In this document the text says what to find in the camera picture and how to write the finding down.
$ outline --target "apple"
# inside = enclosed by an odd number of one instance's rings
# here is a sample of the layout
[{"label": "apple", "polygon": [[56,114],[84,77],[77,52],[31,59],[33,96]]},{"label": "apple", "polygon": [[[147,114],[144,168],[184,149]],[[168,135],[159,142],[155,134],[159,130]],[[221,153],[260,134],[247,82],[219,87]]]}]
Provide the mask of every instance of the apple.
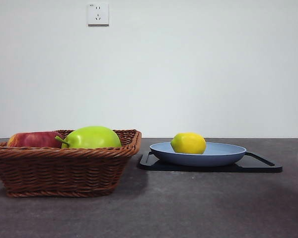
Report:
[{"label": "apple", "polygon": [[62,148],[121,147],[118,135],[104,126],[86,126],[72,131],[64,140],[58,136],[55,139],[63,143]]},{"label": "apple", "polygon": [[62,143],[57,141],[55,136],[62,137],[57,131],[21,132],[10,137],[7,146],[61,148]]}]

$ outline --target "green apple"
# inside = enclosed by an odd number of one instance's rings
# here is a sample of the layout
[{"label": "green apple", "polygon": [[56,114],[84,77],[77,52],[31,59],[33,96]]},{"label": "green apple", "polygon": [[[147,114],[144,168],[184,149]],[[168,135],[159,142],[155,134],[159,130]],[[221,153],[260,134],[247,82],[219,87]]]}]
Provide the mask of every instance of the green apple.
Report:
[{"label": "green apple", "polygon": [[118,135],[104,126],[86,126],[72,131],[64,140],[59,136],[55,139],[62,142],[62,148],[121,147]]}]

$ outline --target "black tray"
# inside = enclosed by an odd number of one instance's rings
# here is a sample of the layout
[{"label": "black tray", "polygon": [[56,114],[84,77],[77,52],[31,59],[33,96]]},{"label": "black tray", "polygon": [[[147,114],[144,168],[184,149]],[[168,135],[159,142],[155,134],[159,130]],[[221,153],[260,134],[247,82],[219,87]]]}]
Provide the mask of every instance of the black tray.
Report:
[{"label": "black tray", "polygon": [[151,151],[143,154],[138,168],[151,171],[192,171],[192,172],[229,172],[229,173],[280,173],[283,167],[251,152],[246,152],[241,160],[227,166],[193,167],[163,162]]}]

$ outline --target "red apple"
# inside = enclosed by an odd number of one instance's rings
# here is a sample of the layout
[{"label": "red apple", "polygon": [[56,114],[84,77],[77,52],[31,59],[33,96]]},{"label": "red apple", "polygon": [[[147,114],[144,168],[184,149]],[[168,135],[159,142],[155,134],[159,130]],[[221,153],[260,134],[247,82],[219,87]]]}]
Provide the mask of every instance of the red apple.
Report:
[{"label": "red apple", "polygon": [[60,148],[62,143],[55,139],[57,135],[63,138],[62,135],[56,131],[21,132],[14,134],[7,142],[7,146]]}]

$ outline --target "plate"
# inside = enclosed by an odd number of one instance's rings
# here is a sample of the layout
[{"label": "plate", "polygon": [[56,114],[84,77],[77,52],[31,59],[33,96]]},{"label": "plate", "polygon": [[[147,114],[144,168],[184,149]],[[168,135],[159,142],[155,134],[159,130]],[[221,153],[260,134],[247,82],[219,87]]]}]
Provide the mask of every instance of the plate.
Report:
[{"label": "plate", "polygon": [[170,142],[157,143],[150,146],[152,153],[160,160],[184,166],[225,166],[239,161],[246,149],[237,145],[207,142],[203,154],[176,153]]}]

